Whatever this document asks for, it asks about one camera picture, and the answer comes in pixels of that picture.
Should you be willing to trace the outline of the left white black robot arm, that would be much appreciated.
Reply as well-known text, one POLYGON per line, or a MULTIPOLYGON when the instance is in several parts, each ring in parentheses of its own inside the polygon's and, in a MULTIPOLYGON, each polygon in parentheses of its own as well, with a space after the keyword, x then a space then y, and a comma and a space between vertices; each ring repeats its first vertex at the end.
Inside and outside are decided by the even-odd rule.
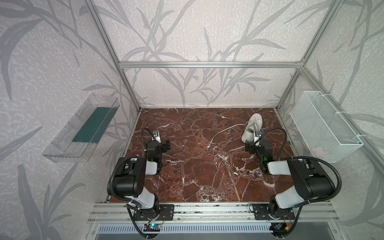
POLYGON ((132 211, 159 214, 160 204, 157 196, 145 187, 146 176, 159 175, 163 168, 162 155, 171 149, 170 142, 161 142, 159 131, 141 130, 144 144, 143 157, 119 158, 107 185, 108 195, 126 202, 132 211))

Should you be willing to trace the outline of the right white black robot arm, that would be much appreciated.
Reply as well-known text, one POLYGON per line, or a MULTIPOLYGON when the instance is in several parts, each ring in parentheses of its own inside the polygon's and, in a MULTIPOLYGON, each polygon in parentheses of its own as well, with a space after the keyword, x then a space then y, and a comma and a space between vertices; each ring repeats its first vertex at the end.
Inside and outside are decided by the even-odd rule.
POLYGON ((274 160, 273 146, 254 126, 242 136, 245 150, 255 155, 260 170, 266 175, 290 176, 294 185, 271 197, 267 205, 253 209, 272 219, 289 215, 294 208, 334 198, 342 188, 339 172, 328 162, 311 156, 293 156, 274 160))

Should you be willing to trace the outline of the white sneaker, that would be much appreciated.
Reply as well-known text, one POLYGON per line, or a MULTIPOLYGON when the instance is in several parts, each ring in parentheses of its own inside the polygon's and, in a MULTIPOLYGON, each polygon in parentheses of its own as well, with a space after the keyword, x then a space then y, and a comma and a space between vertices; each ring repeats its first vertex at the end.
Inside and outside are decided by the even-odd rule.
POLYGON ((259 132, 263 126, 263 118, 259 113, 253 114, 247 125, 246 129, 242 135, 242 142, 247 143, 247 142, 253 142, 256 137, 256 132, 259 132))

